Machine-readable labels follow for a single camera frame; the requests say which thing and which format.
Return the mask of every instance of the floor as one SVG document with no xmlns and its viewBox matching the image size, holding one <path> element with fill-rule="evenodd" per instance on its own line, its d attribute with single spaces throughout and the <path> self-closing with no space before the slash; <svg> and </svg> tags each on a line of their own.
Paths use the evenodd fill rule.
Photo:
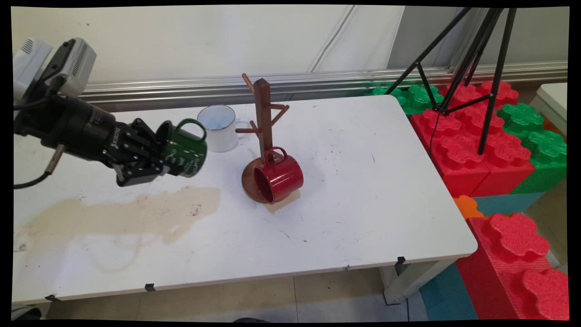
<svg viewBox="0 0 581 327">
<path fill-rule="evenodd" d="M 48 319 L 427 321 L 419 292 L 386 306 L 377 268 L 53 302 Z"/>
<path fill-rule="evenodd" d="M 567 264 L 567 179 L 546 192 L 523 213 L 537 223 L 537 233 L 547 239 L 558 262 Z"/>
</svg>

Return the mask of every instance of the wooden mug holder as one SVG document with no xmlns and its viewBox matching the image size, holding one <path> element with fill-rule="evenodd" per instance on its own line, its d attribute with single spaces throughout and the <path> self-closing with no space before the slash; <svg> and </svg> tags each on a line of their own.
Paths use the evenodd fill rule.
<svg viewBox="0 0 581 327">
<path fill-rule="evenodd" d="M 254 167 L 262 165 L 265 160 L 274 160 L 274 157 L 282 158 L 282 155 L 271 151 L 268 158 L 264 157 L 264 152 L 272 148 L 272 126 L 285 114 L 289 109 L 287 105 L 270 103 L 270 84 L 265 79 L 259 79 L 254 82 L 254 85 L 246 74 L 242 74 L 242 78 L 246 85 L 250 88 L 250 92 L 254 94 L 254 103 L 256 104 L 256 123 L 250 121 L 252 128 L 236 129 L 237 133 L 254 133 L 260 144 L 260 158 L 252 160 L 244 171 L 242 172 L 242 187 L 248 196 L 260 203 L 267 203 L 264 197 L 260 194 L 260 190 L 256 187 L 254 182 Z M 277 109 L 280 112 L 271 120 L 270 109 Z M 286 197 L 279 199 L 277 202 L 284 200 Z"/>
</svg>

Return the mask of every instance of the tripod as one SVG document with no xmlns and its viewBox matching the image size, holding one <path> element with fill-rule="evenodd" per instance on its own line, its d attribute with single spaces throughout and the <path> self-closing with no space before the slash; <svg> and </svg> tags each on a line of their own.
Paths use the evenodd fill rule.
<svg viewBox="0 0 581 327">
<path fill-rule="evenodd" d="M 478 29 L 478 32 L 476 33 L 476 36 L 474 37 L 472 44 L 468 48 L 468 51 L 467 51 L 466 55 L 464 56 L 464 59 L 460 63 L 454 77 L 452 78 L 450 88 L 449 88 L 448 92 L 446 93 L 446 96 L 444 97 L 442 104 L 440 104 L 439 106 L 437 105 L 436 101 L 434 100 L 432 90 L 430 89 L 430 87 L 428 85 L 428 79 L 426 78 L 426 75 L 425 75 L 424 70 L 423 70 L 422 65 L 421 65 L 421 61 L 430 53 L 431 50 L 434 49 L 434 47 L 446 36 L 446 34 L 448 34 L 448 32 L 470 11 L 470 9 L 471 9 L 470 7 L 464 8 L 452 20 L 452 22 L 450 22 L 450 24 L 448 24 L 448 26 L 446 26 L 446 28 L 436 37 L 436 39 L 433 40 L 432 43 L 430 43 L 430 45 L 427 47 L 427 49 L 424 50 L 419 55 L 419 57 L 410 65 L 410 67 L 408 67 L 406 69 L 406 71 L 395 81 L 395 83 L 393 83 L 389 87 L 386 94 L 391 94 L 391 92 L 393 90 L 395 90 L 395 88 L 401 83 L 401 81 L 403 81 L 411 73 L 411 71 L 414 70 L 414 68 L 417 68 L 419 71 L 419 75 L 422 78 L 422 82 L 426 88 L 426 91 L 428 92 L 430 102 L 432 103 L 432 110 L 438 112 L 438 118 L 436 119 L 436 126 L 437 126 L 437 120 L 440 118 L 440 114 L 447 116 L 454 111 L 466 108 L 468 106 L 471 106 L 473 104 L 477 104 L 481 101 L 485 101 L 488 99 L 489 102 L 488 102 L 488 107 L 486 110 L 484 127 L 482 129 L 482 135 L 480 136 L 480 143 L 478 145 L 478 154 L 481 155 L 484 153 L 484 147 L 486 145 L 486 137 L 488 136 L 490 121 L 492 120 L 494 103 L 496 101 L 496 96 L 498 94 L 498 85 L 500 84 L 500 76 L 502 75 L 502 72 L 503 72 L 504 60 L 505 60 L 506 55 L 507 55 L 508 42 L 510 40 L 510 34 L 512 32 L 512 25 L 514 23 L 514 17 L 517 13 L 517 9 L 516 8 L 509 8 L 509 10 L 508 10 L 507 21 L 506 21 L 506 25 L 504 26 L 503 40 L 500 44 L 500 52 L 498 53 L 498 60 L 496 62 L 496 70 L 494 71 L 494 79 L 492 82 L 492 89 L 490 90 L 490 94 L 486 94 L 478 99 L 475 99 L 475 100 L 467 102 L 465 104 L 456 106 L 454 108 L 448 108 L 450 105 L 450 100 L 452 99 L 452 96 L 456 92 L 456 89 L 458 88 L 460 83 L 462 83 L 462 79 L 464 79 L 464 86 L 467 86 L 470 83 L 470 81 L 472 80 L 472 76 L 474 75 L 474 71 L 476 70 L 476 67 L 478 66 L 478 62 L 480 61 L 480 57 L 482 56 L 482 53 L 484 52 L 484 48 L 486 48 L 486 44 L 488 43 L 490 35 L 492 34 L 492 31 L 494 30 L 496 22 L 498 21 L 498 17 L 500 17 L 500 13 L 503 11 L 504 8 L 490 8 L 488 10 L 488 12 L 486 13 L 486 16 L 484 17 L 484 20 L 482 21 L 482 24 L 480 25 L 480 28 Z M 470 70 L 468 71 L 468 74 L 466 75 L 466 71 L 468 70 L 468 66 L 470 66 L 470 65 L 471 65 Z"/>
</svg>

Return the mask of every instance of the blue foam mat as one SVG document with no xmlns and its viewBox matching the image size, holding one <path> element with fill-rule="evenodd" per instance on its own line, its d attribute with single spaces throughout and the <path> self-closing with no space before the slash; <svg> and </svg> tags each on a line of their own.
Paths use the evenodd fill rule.
<svg viewBox="0 0 581 327">
<path fill-rule="evenodd" d="M 451 264 L 419 289 L 428 320 L 476 320 L 476 310 L 456 264 Z"/>
<path fill-rule="evenodd" d="M 475 197 L 478 211 L 485 215 L 523 212 L 546 192 L 506 194 L 503 196 Z"/>
</svg>

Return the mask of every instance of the red foam block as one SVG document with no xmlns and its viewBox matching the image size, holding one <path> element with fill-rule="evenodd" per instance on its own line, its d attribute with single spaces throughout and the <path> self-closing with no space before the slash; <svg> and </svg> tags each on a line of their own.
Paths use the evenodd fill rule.
<svg viewBox="0 0 581 327">
<path fill-rule="evenodd" d="M 470 196 L 487 197 L 510 194 L 535 171 L 529 158 L 529 149 L 521 145 L 518 137 L 502 130 L 497 134 L 488 135 L 484 163 L 490 174 L 482 180 Z"/>
<path fill-rule="evenodd" d="M 451 83 L 446 85 L 445 88 L 439 91 L 440 94 L 446 96 L 446 93 L 448 93 L 450 86 Z M 456 92 L 454 93 L 452 99 L 450 100 L 449 108 L 451 109 L 454 108 L 455 106 L 463 105 L 466 102 L 476 100 L 481 96 L 482 95 L 480 94 L 480 92 L 478 92 L 474 85 L 468 84 L 467 86 L 464 86 L 463 84 L 461 84 L 456 88 Z"/>
<path fill-rule="evenodd" d="M 490 94 L 492 90 L 492 82 L 483 82 L 476 88 L 476 90 L 481 96 Z M 494 101 L 494 109 L 500 110 L 505 104 L 517 105 L 517 98 L 518 92 L 513 90 L 509 83 L 500 81 L 500 84 L 498 85 L 498 95 Z"/>
<path fill-rule="evenodd" d="M 462 123 L 453 115 L 440 115 L 439 120 L 437 116 L 437 112 L 431 109 L 426 109 L 422 114 L 411 115 L 410 117 L 411 125 L 414 128 L 415 133 L 418 134 L 419 140 L 422 142 L 422 145 L 426 151 L 429 151 L 430 138 L 432 137 L 432 133 L 434 134 L 434 138 L 432 140 L 432 150 L 440 142 L 440 139 L 443 136 L 453 137 L 462 134 L 460 131 Z"/>
<path fill-rule="evenodd" d="M 462 122 L 461 130 L 466 136 L 474 136 L 480 140 L 482 129 L 484 128 L 484 120 L 486 119 L 486 104 L 479 102 L 477 104 L 468 106 L 459 111 L 450 114 L 454 115 L 456 119 Z M 496 115 L 496 111 L 492 113 L 488 135 L 494 135 L 503 132 L 504 120 Z"/>
<path fill-rule="evenodd" d="M 456 266 L 479 319 L 569 319 L 568 277 L 544 257 L 534 221 L 517 213 L 467 222 L 478 249 Z"/>
<path fill-rule="evenodd" d="M 444 136 L 432 146 L 432 162 L 454 198 L 471 194 L 490 173 L 477 149 L 478 144 L 462 134 Z"/>
</svg>

